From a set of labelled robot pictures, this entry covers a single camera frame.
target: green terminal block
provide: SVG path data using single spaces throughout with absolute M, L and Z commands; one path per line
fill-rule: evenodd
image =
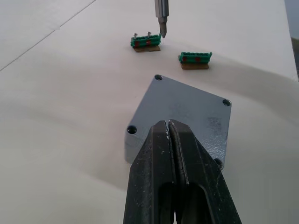
M 159 35 L 147 35 L 147 36 L 134 36 L 131 38 L 131 46 L 134 49 L 154 47 L 161 43 L 161 34 Z
M 189 53 L 182 52 L 178 57 L 181 63 L 191 63 L 191 64 L 208 64 L 212 53 Z

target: brown base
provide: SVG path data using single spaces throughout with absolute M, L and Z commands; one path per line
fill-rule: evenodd
M 160 48 L 158 45 L 156 46 L 145 46 L 140 48 L 133 48 L 136 52 L 145 52 L 145 51 L 160 51 Z
M 181 63 L 183 70 L 196 70 L 196 69 L 208 69 L 208 64 L 191 64 L 191 63 Z

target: screwdriver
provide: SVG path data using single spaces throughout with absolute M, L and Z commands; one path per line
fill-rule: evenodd
M 168 0 L 155 0 L 156 17 L 160 24 L 160 34 L 165 38 L 167 33 L 166 23 L 169 16 Z

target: black pliers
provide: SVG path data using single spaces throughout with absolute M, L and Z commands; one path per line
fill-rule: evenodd
M 159 121 L 135 158 L 124 224 L 241 224 L 219 165 L 189 126 Z

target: mounting hole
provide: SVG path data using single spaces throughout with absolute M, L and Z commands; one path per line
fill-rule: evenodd
M 223 100 L 223 104 L 225 105 L 225 106 L 231 106 L 231 102 L 228 100 L 228 99 L 224 99 Z
M 134 125 L 130 125 L 128 128 L 127 128 L 127 132 L 129 134 L 136 134 L 137 132 L 137 127 L 135 127 Z
M 158 81 L 161 81 L 163 79 L 163 77 L 161 75 L 155 75 L 155 79 Z
M 217 165 L 219 166 L 220 169 L 223 168 L 223 163 L 222 163 L 222 161 L 220 159 L 216 158 L 216 159 L 214 159 L 214 161 L 217 163 Z

